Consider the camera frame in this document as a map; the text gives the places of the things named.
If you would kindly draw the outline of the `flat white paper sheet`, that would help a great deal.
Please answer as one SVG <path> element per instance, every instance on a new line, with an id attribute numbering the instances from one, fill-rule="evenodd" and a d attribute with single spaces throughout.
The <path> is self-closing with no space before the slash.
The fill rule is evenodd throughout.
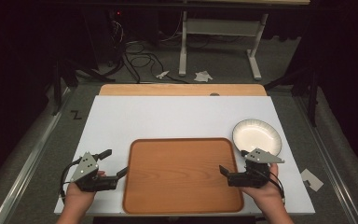
<path id="1" fill-rule="evenodd" d="M 302 171 L 301 177 L 306 185 L 314 191 L 318 191 L 324 185 L 324 182 L 308 169 Z"/>

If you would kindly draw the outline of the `black metal stand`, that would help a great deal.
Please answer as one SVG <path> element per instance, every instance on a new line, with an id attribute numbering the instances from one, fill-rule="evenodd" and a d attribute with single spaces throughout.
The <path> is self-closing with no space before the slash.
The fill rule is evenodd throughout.
<path id="1" fill-rule="evenodd" d="M 76 71 L 80 72 L 97 79 L 102 82 L 112 83 L 116 80 L 114 78 L 109 78 L 115 72 L 117 72 L 122 67 L 122 63 L 119 63 L 115 67 L 113 67 L 110 71 L 100 74 L 99 72 L 88 68 L 80 63 L 77 63 L 74 60 L 63 59 L 58 60 L 53 64 L 53 79 L 52 79 L 52 87 L 53 87 L 53 98 L 54 98 L 54 110 L 52 115 L 56 116 L 63 107 L 63 96 L 62 92 L 62 82 L 68 88 L 77 87 L 78 80 L 76 78 Z"/>
<path id="2" fill-rule="evenodd" d="M 264 85 L 264 89 L 269 91 L 277 86 L 292 83 L 291 93 L 293 96 L 308 95 L 307 118 L 310 124 L 316 126 L 316 105 L 318 90 L 318 71 L 315 65 L 306 65 L 292 72 L 286 73 L 284 76 L 270 81 Z"/>

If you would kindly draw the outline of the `white metal desk frame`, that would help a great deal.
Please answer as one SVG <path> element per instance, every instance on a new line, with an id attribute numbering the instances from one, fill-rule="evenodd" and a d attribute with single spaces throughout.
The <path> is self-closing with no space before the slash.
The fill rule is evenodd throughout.
<path id="1" fill-rule="evenodd" d="M 258 21 L 230 21 L 217 19 L 189 19 L 187 12 L 182 13 L 182 36 L 179 57 L 179 76 L 186 75 L 186 41 L 188 35 L 228 35 L 252 37 L 254 44 L 246 50 L 247 59 L 255 80 L 261 80 L 262 76 L 256 61 L 256 52 L 264 33 L 269 15 L 263 14 Z"/>

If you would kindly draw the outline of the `metal floor rail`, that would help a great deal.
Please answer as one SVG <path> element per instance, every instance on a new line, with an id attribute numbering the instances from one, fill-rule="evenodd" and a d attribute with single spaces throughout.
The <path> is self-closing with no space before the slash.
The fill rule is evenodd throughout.
<path id="1" fill-rule="evenodd" d="M 296 106 L 300 110 L 303 119 L 307 123 L 313 140 L 317 145 L 317 151 L 322 161 L 324 170 L 329 178 L 330 184 L 332 185 L 332 188 L 340 202 L 340 205 L 346 215 L 347 220 L 350 222 L 350 224 L 358 224 L 358 209 L 353 202 L 351 193 L 346 183 L 343 181 L 336 165 L 334 164 L 334 161 L 332 160 L 331 155 L 327 150 L 327 147 L 322 139 L 321 134 L 319 133 L 317 127 L 311 123 L 308 117 L 306 103 L 301 97 L 295 96 L 294 100 L 296 102 Z"/>
<path id="2" fill-rule="evenodd" d="M 73 93 L 69 87 L 60 91 L 62 101 L 48 103 L 0 170 L 0 224 L 7 224 L 11 219 L 43 157 L 48 139 L 62 115 L 61 109 Z"/>

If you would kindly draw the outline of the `person's right hand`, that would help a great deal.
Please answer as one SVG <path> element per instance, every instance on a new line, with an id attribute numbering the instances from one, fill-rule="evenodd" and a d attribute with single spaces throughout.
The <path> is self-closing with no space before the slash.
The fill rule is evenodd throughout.
<path id="1" fill-rule="evenodd" d="M 244 187 L 241 188 L 241 191 L 250 196 L 261 210 L 268 207 L 284 206 L 276 163 L 269 166 L 269 181 L 265 186 L 260 188 Z"/>

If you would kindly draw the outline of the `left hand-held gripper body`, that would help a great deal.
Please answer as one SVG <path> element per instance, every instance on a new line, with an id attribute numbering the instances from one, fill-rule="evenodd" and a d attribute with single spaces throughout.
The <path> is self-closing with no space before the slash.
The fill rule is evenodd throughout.
<path id="1" fill-rule="evenodd" d="M 94 155 L 86 152 L 79 159 L 70 182 L 76 183 L 82 191 L 87 192 L 115 189 L 118 181 L 109 179 L 109 176 L 100 176 L 98 174 L 99 164 L 94 159 Z"/>

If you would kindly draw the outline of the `white bowl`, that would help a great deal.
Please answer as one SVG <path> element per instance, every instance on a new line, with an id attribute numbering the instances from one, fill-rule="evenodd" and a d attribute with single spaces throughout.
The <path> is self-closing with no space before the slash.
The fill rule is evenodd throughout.
<path id="1" fill-rule="evenodd" d="M 239 151 L 252 152 L 259 148 L 278 156 L 282 150 L 279 133 L 268 123 L 260 119 L 240 121 L 232 131 L 232 141 Z"/>

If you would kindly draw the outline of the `white board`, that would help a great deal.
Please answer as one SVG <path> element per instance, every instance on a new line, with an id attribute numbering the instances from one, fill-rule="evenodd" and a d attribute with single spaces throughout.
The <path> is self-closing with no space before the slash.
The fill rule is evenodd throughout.
<path id="1" fill-rule="evenodd" d="M 97 96 L 77 144 L 75 158 L 86 152 L 113 154 L 100 162 L 112 174 L 127 164 L 130 143 L 141 138 L 225 137 L 244 119 L 260 119 L 282 139 L 279 179 L 285 206 L 294 216 L 315 212 L 303 184 L 273 101 L 268 96 Z"/>

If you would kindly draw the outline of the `crumpled white paper scrap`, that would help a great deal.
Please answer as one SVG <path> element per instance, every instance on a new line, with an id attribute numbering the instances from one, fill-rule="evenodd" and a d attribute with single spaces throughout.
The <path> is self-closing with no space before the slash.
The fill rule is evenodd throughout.
<path id="1" fill-rule="evenodd" d="M 194 80 L 198 82 L 208 82 L 209 80 L 213 80 L 213 78 L 207 71 L 202 71 L 196 73 Z"/>

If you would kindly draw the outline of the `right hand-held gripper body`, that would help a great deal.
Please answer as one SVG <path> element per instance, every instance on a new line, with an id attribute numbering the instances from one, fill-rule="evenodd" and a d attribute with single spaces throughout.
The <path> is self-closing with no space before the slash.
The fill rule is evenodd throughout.
<path id="1" fill-rule="evenodd" d="M 244 157 L 245 171 L 231 173 L 227 177 L 227 183 L 231 187 L 260 188 L 269 182 L 269 165 L 271 163 L 284 163 L 279 158 L 261 148 L 256 148 Z"/>

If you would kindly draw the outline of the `brown wooden tray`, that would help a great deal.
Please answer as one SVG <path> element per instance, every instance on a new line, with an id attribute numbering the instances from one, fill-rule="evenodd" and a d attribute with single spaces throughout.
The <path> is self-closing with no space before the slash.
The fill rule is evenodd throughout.
<path id="1" fill-rule="evenodd" d="M 132 215 L 236 213 L 242 193 L 220 174 L 237 170 L 226 138 L 139 139 L 131 144 L 123 209 Z"/>

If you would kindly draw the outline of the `person's left hand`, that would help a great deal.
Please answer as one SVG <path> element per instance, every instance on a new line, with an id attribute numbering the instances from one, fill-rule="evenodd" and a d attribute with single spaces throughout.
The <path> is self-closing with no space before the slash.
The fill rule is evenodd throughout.
<path id="1" fill-rule="evenodd" d="M 67 187 L 65 205 L 91 206 L 96 192 L 82 191 L 76 183 L 70 183 Z"/>

